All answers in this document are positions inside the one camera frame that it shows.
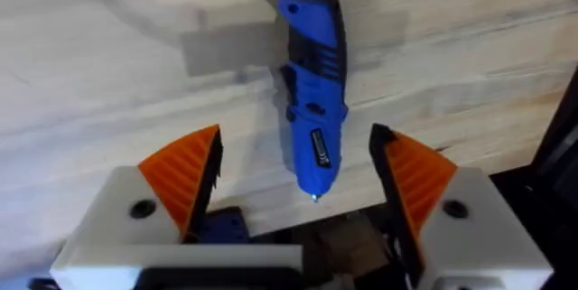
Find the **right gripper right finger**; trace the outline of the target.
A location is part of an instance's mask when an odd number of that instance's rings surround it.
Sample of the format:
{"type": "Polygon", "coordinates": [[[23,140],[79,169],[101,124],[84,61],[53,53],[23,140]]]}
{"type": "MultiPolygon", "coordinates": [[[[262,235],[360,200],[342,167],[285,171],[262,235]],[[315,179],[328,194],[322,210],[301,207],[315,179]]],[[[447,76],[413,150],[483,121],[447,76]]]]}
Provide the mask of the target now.
{"type": "Polygon", "coordinates": [[[408,289],[540,289],[554,273],[492,180],[375,123],[368,149],[408,289]]]}

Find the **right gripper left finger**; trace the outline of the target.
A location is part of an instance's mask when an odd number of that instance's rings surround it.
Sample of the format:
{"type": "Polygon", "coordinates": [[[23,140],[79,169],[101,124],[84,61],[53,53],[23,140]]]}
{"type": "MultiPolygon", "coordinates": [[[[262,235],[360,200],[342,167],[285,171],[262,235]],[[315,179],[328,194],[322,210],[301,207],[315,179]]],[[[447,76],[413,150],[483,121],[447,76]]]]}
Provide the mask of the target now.
{"type": "Polygon", "coordinates": [[[115,168],[66,244],[195,242],[220,177],[222,156],[220,126],[212,125],[137,165],[115,168]]]}

